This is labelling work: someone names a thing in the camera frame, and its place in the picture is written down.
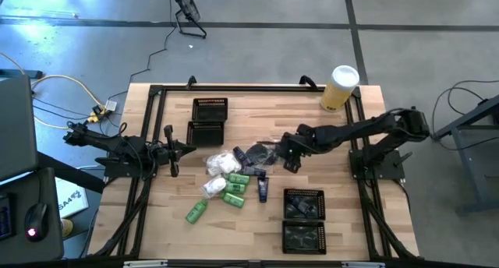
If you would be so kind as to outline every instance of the yellow cable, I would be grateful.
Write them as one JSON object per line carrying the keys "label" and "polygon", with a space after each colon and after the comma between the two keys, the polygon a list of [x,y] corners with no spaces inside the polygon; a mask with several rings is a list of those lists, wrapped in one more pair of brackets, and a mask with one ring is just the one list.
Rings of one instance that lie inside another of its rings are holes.
{"label": "yellow cable", "polygon": [[88,90],[88,88],[85,86],[85,84],[83,84],[83,83],[81,83],[81,81],[79,81],[77,79],[74,79],[72,77],[69,77],[69,76],[64,76],[64,75],[45,76],[44,78],[41,78],[41,79],[39,79],[37,81],[32,82],[31,83],[31,89],[33,90],[34,87],[36,87],[38,83],[43,82],[46,79],[50,79],[50,78],[65,78],[65,79],[68,79],[68,80],[71,80],[73,82],[78,83],[82,88],[85,89],[85,91],[90,95],[90,97],[92,97],[92,99],[94,99],[94,101],[95,101],[96,104],[98,104],[102,108],[104,107],[104,105],[101,104],[101,102],[99,102],[99,100],[92,94],[92,92],[90,92],[90,90]]}
{"label": "yellow cable", "polygon": [[[14,62],[14,60],[12,60],[8,55],[0,52],[0,55],[6,57],[8,60],[10,60],[14,65],[17,66],[17,68],[21,71],[21,73],[23,75],[26,75],[26,73],[24,72],[23,68],[21,68],[20,65],[17,64],[17,62]],[[77,80],[77,79],[74,79],[72,77],[69,77],[69,76],[64,76],[64,75],[53,75],[53,76],[45,76],[44,78],[41,78],[37,81],[34,81],[31,83],[31,89],[33,90],[34,87],[37,86],[37,84],[39,84],[40,82],[42,81],[45,81],[46,79],[50,79],[50,78],[65,78],[65,79],[69,79],[73,82],[76,82],[78,83],[82,88],[85,89],[85,91],[90,95],[90,97],[92,97],[92,99],[94,99],[95,103],[98,104],[101,108],[104,107],[103,104],[101,104],[101,102],[99,102],[99,100],[92,94],[92,92],[90,92],[90,90],[88,90],[88,88],[85,86],[85,84],[81,83],[81,81]],[[51,127],[51,128],[54,128],[54,129],[69,129],[69,127],[62,127],[62,126],[57,126],[57,125],[51,125],[51,124],[48,124],[48,123],[45,123],[43,121],[41,121],[37,116],[34,116],[34,119],[39,122],[40,124],[42,125],[46,125],[47,127]]]}
{"label": "yellow cable", "polygon": [[17,68],[21,71],[21,73],[22,73],[23,75],[26,75],[26,73],[24,73],[23,68],[21,68],[21,66],[20,66],[20,65],[18,65],[18,64],[17,64],[17,62],[14,62],[14,60],[13,60],[13,59],[11,59],[8,55],[6,55],[6,54],[4,54],[4,53],[2,53],[2,52],[0,52],[0,55],[4,56],[4,57],[6,57],[8,60],[10,60],[10,61],[11,61],[14,65],[16,65],[16,66],[17,66]]}

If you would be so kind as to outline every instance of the white lid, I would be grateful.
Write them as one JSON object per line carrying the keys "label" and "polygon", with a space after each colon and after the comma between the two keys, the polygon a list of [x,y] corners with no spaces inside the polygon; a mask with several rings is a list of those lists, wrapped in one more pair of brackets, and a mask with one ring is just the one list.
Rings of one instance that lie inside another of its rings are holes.
{"label": "white lid", "polygon": [[359,73],[351,66],[340,65],[333,70],[331,80],[343,90],[352,90],[359,84]]}

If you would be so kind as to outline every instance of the computer mouse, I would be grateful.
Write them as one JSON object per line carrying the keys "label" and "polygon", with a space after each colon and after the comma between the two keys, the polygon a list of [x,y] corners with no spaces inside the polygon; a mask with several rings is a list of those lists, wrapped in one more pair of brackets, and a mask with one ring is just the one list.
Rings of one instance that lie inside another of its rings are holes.
{"label": "computer mouse", "polygon": [[30,242],[38,242],[48,233],[47,204],[37,203],[26,212],[24,234]]}

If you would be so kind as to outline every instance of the yellow cup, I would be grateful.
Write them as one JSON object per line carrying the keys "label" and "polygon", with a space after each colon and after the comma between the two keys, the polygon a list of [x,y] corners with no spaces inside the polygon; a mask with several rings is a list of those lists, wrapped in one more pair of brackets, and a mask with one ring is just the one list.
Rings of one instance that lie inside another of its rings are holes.
{"label": "yellow cup", "polygon": [[345,104],[357,85],[359,85],[359,73],[351,66],[340,65],[331,74],[331,81],[324,89],[320,106],[329,112],[338,110]]}

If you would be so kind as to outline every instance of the black tray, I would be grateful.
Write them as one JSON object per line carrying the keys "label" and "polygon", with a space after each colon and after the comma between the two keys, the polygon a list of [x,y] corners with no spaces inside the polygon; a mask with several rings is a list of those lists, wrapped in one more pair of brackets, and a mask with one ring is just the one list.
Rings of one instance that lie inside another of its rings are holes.
{"label": "black tray", "polygon": [[324,223],[313,221],[282,221],[282,252],[326,254]]}
{"label": "black tray", "polygon": [[228,98],[197,98],[193,100],[193,121],[227,120]]}
{"label": "black tray", "polygon": [[187,144],[220,146],[224,144],[224,122],[193,122],[187,124]]}
{"label": "black tray", "polygon": [[[288,197],[294,196],[311,205],[314,210],[306,216],[288,202]],[[324,191],[309,189],[284,189],[284,218],[288,220],[326,220]]]}

